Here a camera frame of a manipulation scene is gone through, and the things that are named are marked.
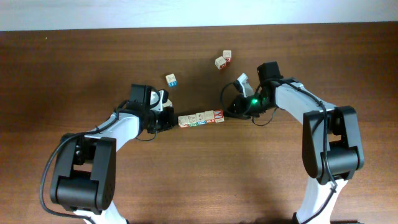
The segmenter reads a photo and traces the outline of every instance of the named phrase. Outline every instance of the tabletop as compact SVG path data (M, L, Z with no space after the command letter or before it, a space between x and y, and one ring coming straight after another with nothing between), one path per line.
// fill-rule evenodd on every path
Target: tabletop
M365 164L331 219L396 223L397 40L396 22L0 32L2 222L83 223L41 208L44 165L63 134L101 124L132 83L166 89L178 113L217 110L224 85L246 73L257 86L257 66L277 61L285 78L357 111ZM223 50L233 59L220 71ZM282 223L303 200L301 153L302 126L286 111L265 127L226 118L174 128L118 152L113 200L133 223ZM49 179L45 201L63 211L49 200Z

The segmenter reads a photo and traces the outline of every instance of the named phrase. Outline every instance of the row of blocks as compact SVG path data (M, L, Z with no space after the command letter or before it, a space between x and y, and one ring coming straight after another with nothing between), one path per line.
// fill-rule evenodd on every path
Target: row of blocks
M178 125L181 128L194 127L200 124L219 123L224 121L223 110L205 111L202 113L191 114L178 117Z

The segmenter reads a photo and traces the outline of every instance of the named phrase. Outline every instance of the white background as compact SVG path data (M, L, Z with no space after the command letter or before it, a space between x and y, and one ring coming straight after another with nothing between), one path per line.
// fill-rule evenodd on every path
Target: white background
M398 0L0 0L0 30L397 20Z

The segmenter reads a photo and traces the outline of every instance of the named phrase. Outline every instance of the wooden table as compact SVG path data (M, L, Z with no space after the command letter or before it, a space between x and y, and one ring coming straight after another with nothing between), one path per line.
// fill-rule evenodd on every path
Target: wooden table
M179 113L215 110L226 83L244 72L256 86L257 66L274 60L284 77L358 112L366 162L332 220L397 223L397 40L397 23L0 32L2 223L83 223L42 210L45 162L64 133L101 124L130 84L167 89ZM218 71L222 50L233 62ZM235 119L175 128L120 150L114 201L133 223L282 223L303 199L301 150L302 127L285 111L265 128ZM49 182L47 204L63 211Z

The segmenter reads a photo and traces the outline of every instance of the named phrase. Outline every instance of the robotic arm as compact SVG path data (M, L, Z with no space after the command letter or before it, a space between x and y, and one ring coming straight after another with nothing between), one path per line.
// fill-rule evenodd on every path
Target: robotic arm
M143 129L157 134L176 125L172 107L164 108L168 93L150 86L132 85L130 99L96 129L73 139L66 134L52 177L50 198L86 223L126 224L112 199L115 190L116 152ZM92 163L91 172L75 165Z
M276 107L286 110L303 125L302 159L309 178L302 206L294 213L293 221L330 223L339 193L364 165L356 112L350 106L336 107L322 101L294 78L283 79L277 62L264 63L257 72L260 85L255 91L245 74L230 83L241 94L228 109L223 108L224 112L230 117L254 120ZM329 142L328 133L341 138Z

